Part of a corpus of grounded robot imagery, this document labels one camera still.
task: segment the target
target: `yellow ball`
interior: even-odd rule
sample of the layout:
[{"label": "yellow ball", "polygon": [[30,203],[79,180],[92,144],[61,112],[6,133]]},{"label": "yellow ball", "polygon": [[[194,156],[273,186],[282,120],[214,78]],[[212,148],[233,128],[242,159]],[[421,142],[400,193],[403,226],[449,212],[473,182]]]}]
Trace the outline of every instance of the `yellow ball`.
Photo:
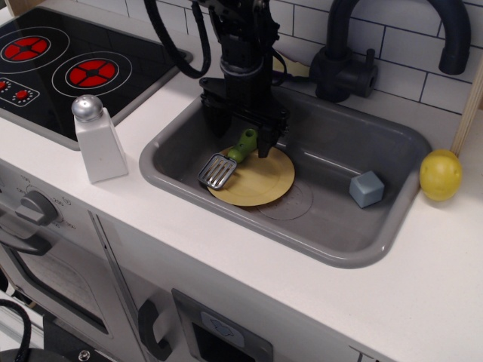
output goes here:
[{"label": "yellow ball", "polygon": [[434,201],[452,198],[461,185],[463,168],[460,160],[447,149],[429,153],[421,164],[420,184],[424,194]]}]

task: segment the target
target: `black faucet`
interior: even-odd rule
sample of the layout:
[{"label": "black faucet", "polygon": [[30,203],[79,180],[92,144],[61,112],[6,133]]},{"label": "black faucet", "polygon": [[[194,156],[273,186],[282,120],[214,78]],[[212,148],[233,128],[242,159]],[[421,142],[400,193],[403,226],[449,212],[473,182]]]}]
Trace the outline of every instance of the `black faucet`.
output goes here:
[{"label": "black faucet", "polygon": [[[446,42],[439,69],[449,75],[464,72],[469,56],[471,26],[461,0],[428,0],[445,27]],[[366,61],[352,58],[347,47],[349,20],[358,0],[334,0],[328,19],[327,44],[314,57],[310,78],[317,83],[317,97],[342,102],[350,94],[368,97],[377,79],[374,49],[368,49]]]}]

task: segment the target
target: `white tile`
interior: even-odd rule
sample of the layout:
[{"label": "white tile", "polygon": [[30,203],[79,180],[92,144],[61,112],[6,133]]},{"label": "white tile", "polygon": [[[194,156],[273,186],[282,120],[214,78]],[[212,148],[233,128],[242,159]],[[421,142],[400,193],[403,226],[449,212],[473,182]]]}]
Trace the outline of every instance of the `white tile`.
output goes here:
[{"label": "white tile", "polygon": [[[217,36],[214,33],[213,27],[211,26],[210,16],[203,13],[203,19],[205,20],[206,33],[208,38],[213,41],[217,41]],[[196,24],[195,17],[191,10],[186,10],[186,20],[188,21],[188,34],[199,36],[198,24]]]},{"label": "white tile", "polygon": [[376,51],[376,57],[379,57],[383,34],[384,26],[382,25],[351,19],[347,45],[352,51],[360,54],[366,54],[367,49],[372,48]]},{"label": "white tile", "polygon": [[444,46],[442,39],[387,28],[381,59],[438,73]]},{"label": "white tile", "polygon": [[191,9],[191,0],[158,0],[161,2],[165,2],[166,4],[172,4],[176,6],[182,6],[184,8],[190,8]]},{"label": "white tile", "polygon": [[426,77],[425,72],[383,61],[376,62],[376,64],[379,68],[375,86],[377,90],[409,100],[420,100]]},{"label": "white tile", "polygon": [[278,30],[281,34],[293,35],[294,33],[294,6],[286,2],[270,2],[272,19],[280,24]]},{"label": "white tile", "polygon": [[320,44],[303,39],[280,35],[280,39],[273,46],[288,59],[310,66],[314,56],[320,51]]},{"label": "white tile", "polygon": [[473,82],[473,79],[475,79],[476,71],[478,70],[478,65],[482,57],[483,57],[483,49],[471,47],[469,49],[469,59],[468,59],[468,63],[466,64],[464,73],[452,78],[457,78],[462,81]]},{"label": "white tile", "polygon": [[158,10],[167,29],[188,33],[185,9],[179,6],[158,2]]},{"label": "white tile", "polygon": [[126,5],[128,6],[129,17],[149,22],[143,0],[126,0]]},{"label": "white tile", "polygon": [[302,6],[295,7],[294,36],[325,44],[328,13]]},{"label": "white tile", "polygon": [[470,90],[469,83],[429,74],[421,103],[461,114]]},{"label": "white tile", "polygon": [[125,0],[78,0],[78,2],[124,16],[128,15],[128,7]]},{"label": "white tile", "polygon": [[[468,11],[469,24],[471,25],[471,44],[483,47],[483,8],[465,4]],[[438,36],[445,38],[445,28],[440,28]]]},{"label": "white tile", "polygon": [[326,11],[329,11],[332,5],[332,0],[287,0],[287,2]]},{"label": "white tile", "polygon": [[437,35],[441,20],[427,0],[362,0],[353,17],[429,35]]}]

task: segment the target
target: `metal spatula head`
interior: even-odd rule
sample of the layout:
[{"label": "metal spatula head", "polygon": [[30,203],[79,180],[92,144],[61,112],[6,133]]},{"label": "metal spatula head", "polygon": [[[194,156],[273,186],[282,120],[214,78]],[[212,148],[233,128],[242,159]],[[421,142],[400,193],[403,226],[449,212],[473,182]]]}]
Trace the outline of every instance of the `metal spatula head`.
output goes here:
[{"label": "metal spatula head", "polygon": [[238,163],[257,149],[257,137],[258,133],[255,130],[251,128],[244,130],[240,140],[228,151],[227,156],[220,153],[211,156],[210,161],[198,174],[198,180],[213,190],[221,189],[235,172]]},{"label": "metal spatula head", "polygon": [[198,175],[198,180],[214,190],[221,189],[228,178],[235,172],[236,161],[227,158],[220,153],[211,156],[210,161],[203,167]]}]

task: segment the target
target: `sink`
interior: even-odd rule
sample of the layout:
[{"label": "sink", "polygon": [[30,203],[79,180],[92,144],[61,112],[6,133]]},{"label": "sink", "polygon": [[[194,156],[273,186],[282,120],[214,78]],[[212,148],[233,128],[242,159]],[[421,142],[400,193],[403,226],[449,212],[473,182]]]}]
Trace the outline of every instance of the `sink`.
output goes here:
[{"label": "sink", "polygon": [[[208,129],[195,100],[143,150],[144,178],[167,192],[339,268],[383,258],[419,189],[419,167],[431,148],[409,127],[276,88],[291,111],[290,131],[277,148],[294,163],[295,180],[282,198],[236,207],[215,198],[197,176],[210,157],[236,143],[251,125],[234,119],[221,138]],[[383,199],[360,208],[349,194],[354,176],[373,171]]]}]

